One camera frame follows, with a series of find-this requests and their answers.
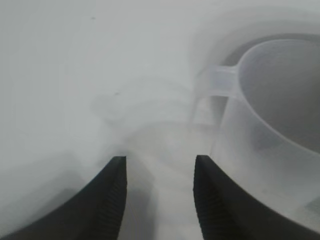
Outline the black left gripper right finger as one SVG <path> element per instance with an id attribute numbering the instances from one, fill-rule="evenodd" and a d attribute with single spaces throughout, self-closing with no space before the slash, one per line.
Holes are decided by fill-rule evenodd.
<path id="1" fill-rule="evenodd" d="M 197 155 L 193 198 L 205 240 L 318 240 L 236 184 L 208 155 Z"/>

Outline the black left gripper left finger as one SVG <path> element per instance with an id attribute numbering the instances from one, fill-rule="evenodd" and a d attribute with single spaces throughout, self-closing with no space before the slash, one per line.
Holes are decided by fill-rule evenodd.
<path id="1" fill-rule="evenodd" d="M 75 196 L 4 240 L 116 240 L 127 200 L 127 158 L 114 156 Z"/>

